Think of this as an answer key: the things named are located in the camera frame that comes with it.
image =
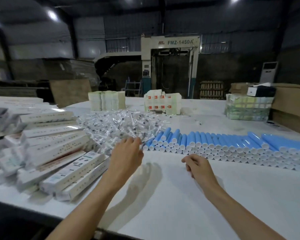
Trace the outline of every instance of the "ceiling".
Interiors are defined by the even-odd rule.
[[[229,0],[164,1],[167,10],[174,10],[220,5]],[[160,10],[159,0],[0,0],[0,24],[46,21],[48,17],[42,3],[57,7],[74,18]]]

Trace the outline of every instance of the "white work table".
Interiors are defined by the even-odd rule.
[[[132,109],[144,109],[140,98],[127,98],[126,104]],[[169,118],[169,126],[172,130],[180,128],[182,133],[254,131],[300,138],[300,134],[263,122],[229,120],[222,115],[224,106],[225,101],[183,100],[182,107],[190,108],[186,110],[192,113],[191,117]],[[75,113],[90,111],[89,102],[67,109]],[[142,168],[113,198],[99,227],[144,240],[238,239],[189,176],[182,158],[183,155],[173,153],[145,152]],[[300,239],[300,172],[246,163],[210,163],[221,185],[235,200],[285,238]],[[29,196],[14,186],[0,186],[0,202],[65,218],[96,184],[73,203],[45,198],[39,192]]]

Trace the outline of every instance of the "machine label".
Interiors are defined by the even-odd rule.
[[[180,45],[180,44],[193,44],[194,39],[192,40],[169,40],[168,45]]]

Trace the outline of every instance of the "hand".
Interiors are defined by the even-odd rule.
[[[181,160],[191,176],[198,182],[206,197],[215,190],[223,190],[214,175],[209,161],[196,154],[191,154]]]
[[[107,172],[102,177],[104,181],[121,189],[136,169],[141,165],[143,152],[139,150],[141,139],[132,137],[122,139],[112,150],[110,164]]]

